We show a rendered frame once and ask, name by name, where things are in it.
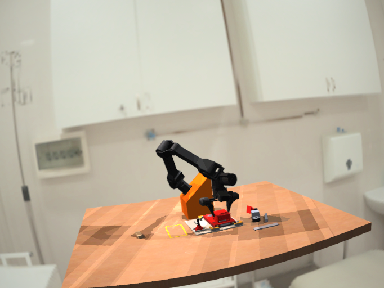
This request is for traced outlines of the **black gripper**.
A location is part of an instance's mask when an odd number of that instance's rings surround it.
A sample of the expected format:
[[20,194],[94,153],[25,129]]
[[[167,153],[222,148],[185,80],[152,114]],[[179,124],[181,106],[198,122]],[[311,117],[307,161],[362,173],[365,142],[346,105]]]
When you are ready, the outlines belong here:
[[[207,197],[203,197],[203,198],[199,199],[199,204],[201,204],[202,206],[207,206],[214,217],[215,217],[215,214],[214,214],[212,202],[218,201],[218,198],[216,197],[216,191],[217,190],[219,190],[219,191],[224,190],[224,188],[225,187],[223,185],[212,186],[212,193],[213,193],[212,197],[213,198],[209,199]],[[230,208],[231,208],[232,203],[235,202],[235,200],[237,200],[237,199],[239,199],[239,194],[236,192],[233,192],[233,198],[229,198],[229,201],[226,202],[226,207],[227,207],[228,212],[230,212]]]

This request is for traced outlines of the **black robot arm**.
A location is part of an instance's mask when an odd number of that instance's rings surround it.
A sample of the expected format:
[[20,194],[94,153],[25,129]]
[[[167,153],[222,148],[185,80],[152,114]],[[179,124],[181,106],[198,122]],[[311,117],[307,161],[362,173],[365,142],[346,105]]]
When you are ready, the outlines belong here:
[[[196,167],[200,174],[205,178],[212,180],[213,186],[233,186],[237,182],[237,176],[234,173],[224,173],[222,165],[211,161],[209,159],[202,159],[192,152],[181,147],[180,144],[174,143],[172,140],[163,140],[156,149],[157,155],[163,159],[167,174],[167,180],[171,188],[178,188],[183,195],[191,189],[192,185],[188,184],[183,179],[185,176],[176,169],[172,155],[176,155],[187,163]],[[216,170],[219,168],[218,172]],[[228,191],[227,188],[224,190],[217,190],[216,197],[219,202],[229,201],[229,198],[233,198],[233,191]]]

